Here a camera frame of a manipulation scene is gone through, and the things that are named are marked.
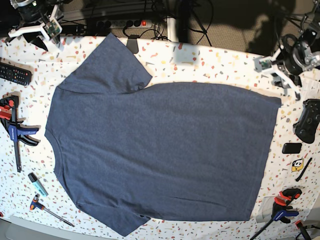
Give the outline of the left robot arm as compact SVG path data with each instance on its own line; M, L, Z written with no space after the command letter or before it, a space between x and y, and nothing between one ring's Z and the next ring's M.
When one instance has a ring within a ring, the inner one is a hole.
M281 14L298 28L299 36L280 36L277 17L273 18L273 37L277 50L269 56L254 59L255 70L274 77L273 84L283 89L292 89L295 100L302 95L300 74L320 68L320 2L313 1L313 8L307 13Z

